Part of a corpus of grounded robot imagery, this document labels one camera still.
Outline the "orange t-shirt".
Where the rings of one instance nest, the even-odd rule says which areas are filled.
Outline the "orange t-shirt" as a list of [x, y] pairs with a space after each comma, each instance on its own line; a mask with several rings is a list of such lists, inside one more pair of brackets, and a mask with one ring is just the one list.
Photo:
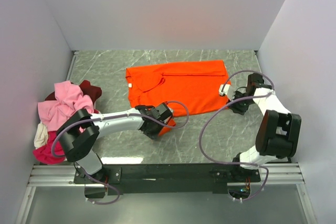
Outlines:
[[131, 107], [168, 101], [174, 117], [213, 112], [228, 99], [218, 94], [228, 81], [221, 60], [130, 67], [125, 71]]

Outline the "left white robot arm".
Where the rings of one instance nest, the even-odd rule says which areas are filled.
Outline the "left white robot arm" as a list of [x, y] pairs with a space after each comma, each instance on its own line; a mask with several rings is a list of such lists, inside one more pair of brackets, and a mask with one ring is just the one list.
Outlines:
[[123, 131], [141, 131], [156, 139], [173, 117], [173, 110], [165, 103], [154, 107], [138, 105], [126, 111], [108, 114], [90, 114], [86, 109], [77, 111], [57, 131], [55, 140], [60, 143], [66, 159], [77, 163], [93, 183], [101, 182], [107, 172], [99, 156], [92, 150], [97, 139]]

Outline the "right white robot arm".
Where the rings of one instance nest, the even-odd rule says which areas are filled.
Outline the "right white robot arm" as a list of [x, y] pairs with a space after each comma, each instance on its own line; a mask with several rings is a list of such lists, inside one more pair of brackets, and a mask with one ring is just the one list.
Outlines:
[[228, 99], [229, 108], [244, 115], [250, 105], [257, 105], [263, 115], [255, 138], [255, 145], [237, 155], [236, 162], [230, 169], [235, 181], [241, 182], [248, 175], [248, 169], [277, 159], [292, 158], [298, 146], [301, 128], [301, 116], [291, 113], [277, 98], [274, 87], [266, 84], [259, 73], [248, 76], [245, 92], [234, 90], [229, 84], [222, 84], [219, 95]]

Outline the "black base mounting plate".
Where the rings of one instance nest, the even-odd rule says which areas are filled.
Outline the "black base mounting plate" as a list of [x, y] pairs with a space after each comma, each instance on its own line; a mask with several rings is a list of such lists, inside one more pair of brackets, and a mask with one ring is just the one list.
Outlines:
[[260, 182], [258, 170], [238, 165], [191, 164], [110, 164], [93, 177], [116, 189], [108, 195], [140, 193], [227, 193], [229, 183]]

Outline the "pink t-shirt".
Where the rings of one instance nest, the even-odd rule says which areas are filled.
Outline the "pink t-shirt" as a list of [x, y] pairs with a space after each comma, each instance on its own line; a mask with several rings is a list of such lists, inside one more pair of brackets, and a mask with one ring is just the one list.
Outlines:
[[94, 112], [91, 98], [84, 95], [78, 85], [64, 81], [54, 84], [54, 88], [54, 100], [37, 104], [40, 121], [48, 131], [57, 131], [80, 109], [86, 109], [90, 114]]

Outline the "cream t-shirt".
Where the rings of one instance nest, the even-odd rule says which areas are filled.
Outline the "cream t-shirt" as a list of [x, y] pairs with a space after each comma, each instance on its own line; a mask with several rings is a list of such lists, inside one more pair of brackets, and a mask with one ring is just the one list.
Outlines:
[[47, 126], [40, 122], [37, 125], [37, 130], [36, 134], [34, 137], [34, 147], [35, 149], [38, 149], [44, 145], [47, 144], [47, 140], [49, 138], [48, 131], [47, 131]]

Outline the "magenta t-shirt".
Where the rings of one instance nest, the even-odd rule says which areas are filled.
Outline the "magenta t-shirt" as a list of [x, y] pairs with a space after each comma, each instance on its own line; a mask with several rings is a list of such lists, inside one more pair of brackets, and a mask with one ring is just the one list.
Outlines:
[[65, 160], [64, 151], [60, 145], [60, 142], [58, 142], [55, 146], [55, 154], [62, 155], [62, 157], [54, 157], [52, 155], [51, 147], [55, 138], [56, 131], [48, 132], [47, 143], [33, 151], [33, 155], [39, 162], [47, 165], [56, 165], [62, 163]]

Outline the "aluminium extrusion rail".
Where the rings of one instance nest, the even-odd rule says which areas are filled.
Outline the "aluminium extrusion rail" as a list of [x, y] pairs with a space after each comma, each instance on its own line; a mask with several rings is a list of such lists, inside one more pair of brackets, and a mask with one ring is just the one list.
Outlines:
[[[267, 185], [302, 185], [305, 183], [299, 164], [270, 163]], [[43, 166], [34, 165], [31, 171], [28, 187], [84, 187], [75, 184], [75, 168], [72, 165]]]

